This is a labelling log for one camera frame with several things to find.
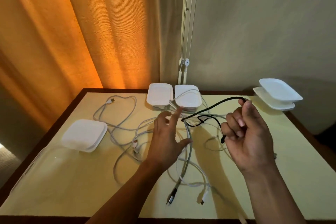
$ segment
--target curtain fold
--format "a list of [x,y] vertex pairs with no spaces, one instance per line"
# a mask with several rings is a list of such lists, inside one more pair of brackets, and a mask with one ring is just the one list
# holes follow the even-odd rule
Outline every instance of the curtain fold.
[[0,83],[44,129],[82,88],[174,84],[182,2],[0,0]]

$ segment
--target yellow tabletop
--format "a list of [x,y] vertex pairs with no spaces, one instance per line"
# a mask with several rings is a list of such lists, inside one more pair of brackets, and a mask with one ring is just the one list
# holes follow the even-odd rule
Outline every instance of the yellow tabletop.
[[[110,141],[108,133],[92,153],[60,146],[62,135],[69,126],[79,119],[92,119],[95,110],[111,95],[137,97],[134,113],[123,124],[126,128],[136,128],[141,121],[159,113],[148,106],[146,94],[87,93],[0,207],[0,215],[92,216],[119,189],[120,185],[113,178],[113,165],[122,151]],[[210,106],[231,96],[203,97]],[[244,97],[252,99],[267,122],[274,139],[274,151],[278,155],[277,166],[305,218],[336,219],[336,173],[282,112],[268,108],[258,97]],[[211,112],[226,114],[238,106],[236,100],[231,100]],[[118,124],[132,108],[133,100],[115,98],[115,102],[107,106],[103,120]],[[177,128],[179,135],[186,137],[183,122],[178,122]],[[210,184],[217,188],[224,200],[213,192],[204,205],[200,205],[203,186],[180,186],[173,204],[167,206],[167,197],[178,179],[173,165],[154,186],[140,217],[229,219],[237,218],[239,211],[245,218],[253,219],[245,181],[225,145],[221,145],[218,138],[205,144],[217,135],[221,138],[220,132],[211,125],[192,128],[191,132],[194,140],[191,160],[201,166]],[[134,132],[120,129],[116,129],[114,134],[120,142],[130,141],[134,136]],[[150,141],[151,137],[151,134],[146,134],[139,140]],[[148,147],[149,144],[143,147],[144,156]],[[179,161],[179,172],[182,166],[183,162]],[[122,157],[117,165],[119,181],[126,182],[137,168],[134,160]],[[192,166],[188,167],[185,180],[189,183],[204,181]]]

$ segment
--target table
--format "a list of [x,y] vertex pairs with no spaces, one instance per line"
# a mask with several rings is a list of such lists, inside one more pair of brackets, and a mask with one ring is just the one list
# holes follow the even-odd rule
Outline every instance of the table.
[[[0,190],[0,223],[86,222],[119,188],[113,180],[112,170],[121,150],[111,143],[109,135],[105,135],[92,153],[61,148],[60,139],[75,120],[92,119],[94,111],[111,95],[137,97],[137,108],[126,121],[125,127],[134,128],[140,121],[157,116],[159,112],[152,111],[146,104],[146,92],[147,90],[83,89]],[[280,111],[272,110],[258,97],[249,96],[250,93],[247,92],[201,93],[208,105],[226,98],[225,95],[239,95],[252,99],[270,128],[275,152],[278,154],[277,165],[305,218],[336,223],[335,166],[333,170],[328,165],[324,159],[329,160],[330,156],[318,148],[314,138],[291,113],[285,116]],[[215,107],[212,111],[223,114],[234,111],[236,107],[238,104],[233,100]],[[117,123],[122,120],[121,113],[128,113],[131,109],[132,100],[116,99],[115,103],[108,106],[103,118]],[[181,137],[185,137],[182,122],[178,123],[177,128]],[[225,195],[230,204],[242,211],[246,218],[253,219],[245,182],[227,151],[205,149],[204,142],[217,134],[217,129],[209,125],[193,129],[194,151],[191,160],[198,162],[207,173],[210,183]],[[133,133],[120,130],[115,132],[115,136],[124,141],[129,141],[132,135]],[[140,140],[145,141],[147,138],[144,136]],[[28,165],[46,146],[48,147],[27,175],[8,196]],[[218,150],[220,144],[212,140],[206,147]],[[117,167],[118,178],[125,182],[136,169],[137,164],[124,157]],[[201,187],[180,187],[173,204],[166,206],[166,198],[176,179],[177,173],[173,165],[169,172],[161,176],[150,193],[139,222],[166,223],[171,222],[171,219],[167,218],[176,218],[181,223],[217,223],[216,219],[220,218],[225,219],[225,223],[237,223],[233,220],[237,217],[236,211],[216,195],[208,195],[206,203],[200,205],[198,197],[202,191]],[[189,182],[203,180],[199,172],[192,167],[188,168],[185,179]]]

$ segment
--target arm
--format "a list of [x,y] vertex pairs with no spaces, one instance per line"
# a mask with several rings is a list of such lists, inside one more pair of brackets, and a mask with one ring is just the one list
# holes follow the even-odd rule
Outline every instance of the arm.
[[273,154],[273,139],[267,124],[251,101],[226,116],[221,126],[226,146],[242,172],[250,194],[256,222],[304,224]]
[[190,143],[184,139],[175,140],[176,124],[181,109],[176,111],[170,121],[170,112],[162,112],[154,121],[153,137],[147,159],[141,163],[136,173],[96,212],[87,224],[135,223],[148,194],[158,178]]

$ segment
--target hand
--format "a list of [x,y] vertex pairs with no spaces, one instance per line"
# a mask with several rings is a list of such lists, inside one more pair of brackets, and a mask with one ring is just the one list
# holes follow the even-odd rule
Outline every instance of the hand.
[[180,142],[175,140],[176,124],[181,112],[181,108],[173,115],[164,111],[154,121],[153,137],[146,161],[162,173],[174,164],[183,148],[191,142],[191,139],[183,139]]
[[229,153],[239,170],[246,177],[276,168],[273,139],[267,124],[251,101],[226,115],[221,129]]

